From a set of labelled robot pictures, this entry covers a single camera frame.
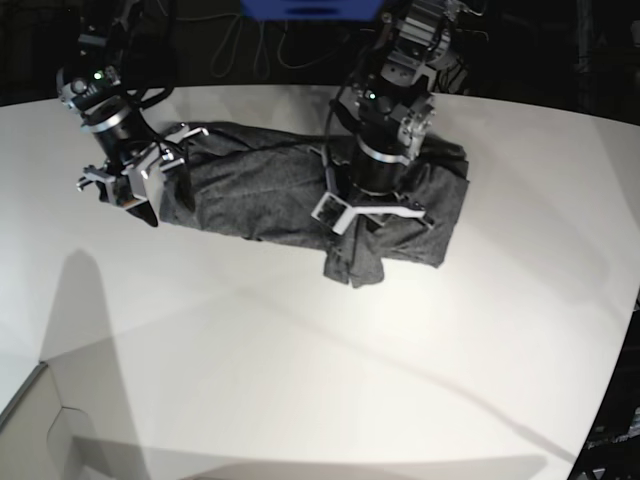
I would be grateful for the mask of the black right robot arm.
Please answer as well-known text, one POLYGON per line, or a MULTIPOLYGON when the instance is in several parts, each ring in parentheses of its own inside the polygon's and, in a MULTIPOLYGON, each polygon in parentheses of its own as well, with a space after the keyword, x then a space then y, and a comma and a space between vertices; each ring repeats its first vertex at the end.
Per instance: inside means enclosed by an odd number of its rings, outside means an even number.
POLYGON ((63 105, 81 120, 105 159, 83 168, 78 190, 97 187, 101 202, 127 212, 151 227, 159 224, 148 188, 153 177, 169 179, 182 205, 193 210, 188 142, 208 133, 175 122, 158 131, 144 118, 145 110, 174 91, 171 36, 176 4, 167 8, 159 38, 137 38, 144 13, 141 1, 86 1, 80 10, 72 57, 57 71, 56 90, 63 105))

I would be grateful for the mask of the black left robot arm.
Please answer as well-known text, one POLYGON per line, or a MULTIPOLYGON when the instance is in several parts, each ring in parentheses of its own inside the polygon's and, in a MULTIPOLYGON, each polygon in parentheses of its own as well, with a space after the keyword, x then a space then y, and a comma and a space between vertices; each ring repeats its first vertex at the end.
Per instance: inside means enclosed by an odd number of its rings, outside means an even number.
POLYGON ((402 183, 418 165, 436 113, 435 73, 454 61, 458 18, 472 11, 464 1, 410 1, 381 14, 376 41, 331 100, 325 122, 326 137, 338 121, 355 140, 346 187, 338 183, 331 146, 320 151, 326 191, 312 216, 334 234, 344 234, 359 218, 378 225, 391 216, 427 221, 402 183))

